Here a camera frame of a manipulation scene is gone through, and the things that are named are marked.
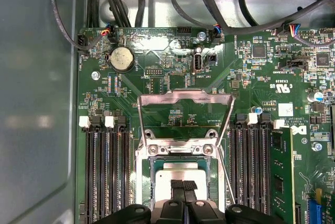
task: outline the capacitor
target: capacitor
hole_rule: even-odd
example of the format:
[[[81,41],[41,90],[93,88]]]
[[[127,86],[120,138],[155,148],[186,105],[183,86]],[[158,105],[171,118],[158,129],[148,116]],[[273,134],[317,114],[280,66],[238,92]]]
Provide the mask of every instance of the capacitor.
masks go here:
[[[307,100],[310,102],[322,102],[323,94],[322,92],[311,92],[308,94]]]
[[[263,109],[261,107],[253,106],[251,107],[251,112],[256,113],[257,115],[261,115],[263,113]]]

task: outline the chip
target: chip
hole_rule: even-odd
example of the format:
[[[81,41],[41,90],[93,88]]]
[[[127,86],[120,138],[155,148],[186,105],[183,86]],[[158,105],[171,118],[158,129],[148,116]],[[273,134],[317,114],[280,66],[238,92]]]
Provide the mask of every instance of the chip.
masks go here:
[[[253,45],[252,54],[253,58],[266,58],[265,45],[263,44]]]
[[[231,94],[236,98],[240,98],[240,92],[231,92]]]
[[[317,53],[316,54],[316,66],[317,67],[329,67],[329,53]]]
[[[284,192],[283,180],[278,176],[274,177],[274,188],[280,193]]]
[[[238,89],[240,87],[240,81],[238,81],[238,80],[232,80],[231,81],[231,87],[233,89]]]
[[[282,149],[282,135],[278,132],[272,133],[272,145],[275,149]]]

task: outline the gray side panel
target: gray side panel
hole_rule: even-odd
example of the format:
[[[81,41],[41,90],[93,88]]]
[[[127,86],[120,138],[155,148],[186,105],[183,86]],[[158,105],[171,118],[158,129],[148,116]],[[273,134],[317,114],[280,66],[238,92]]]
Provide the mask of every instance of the gray side panel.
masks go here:
[[[83,10],[84,0],[76,3]],[[71,31],[73,0],[58,4]],[[71,223],[70,90],[76,58],[57,28],[50,0],[0,0],[0,7],[1,223],[58,223],[60,217],[59,223]],[[78,14],[82,26],[83,13]]]

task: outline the mounting hole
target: mounting hole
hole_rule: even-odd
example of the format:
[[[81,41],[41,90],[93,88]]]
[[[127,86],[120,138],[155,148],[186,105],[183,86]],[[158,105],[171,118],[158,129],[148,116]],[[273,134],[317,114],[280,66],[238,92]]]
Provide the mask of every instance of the mounting hole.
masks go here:
[[[135,208],[135,212],[144,212],[144,208],[141,207]]]

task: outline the multi-colored wire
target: multi-colored wire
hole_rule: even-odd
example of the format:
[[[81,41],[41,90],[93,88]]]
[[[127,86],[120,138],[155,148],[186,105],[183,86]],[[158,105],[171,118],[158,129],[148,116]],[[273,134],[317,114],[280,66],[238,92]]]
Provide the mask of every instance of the multi-colored wire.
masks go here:
[[[218,33],[221,33],[221,27],[219,24],[214,24],[213,27],[215,28],[215,30],[218,32]]]
[[[110,33],[110,23],[107,23],[105,29],[104,29],[103,31],[100,32],[100,34],[101,34],[102,36],[105,36],[105,35],[107,35],[108,33]]]
[[[292,37],[296,37],[298,35],[298,30],[300,28],[300,24],[290,24],[289,30],[291,32]]]

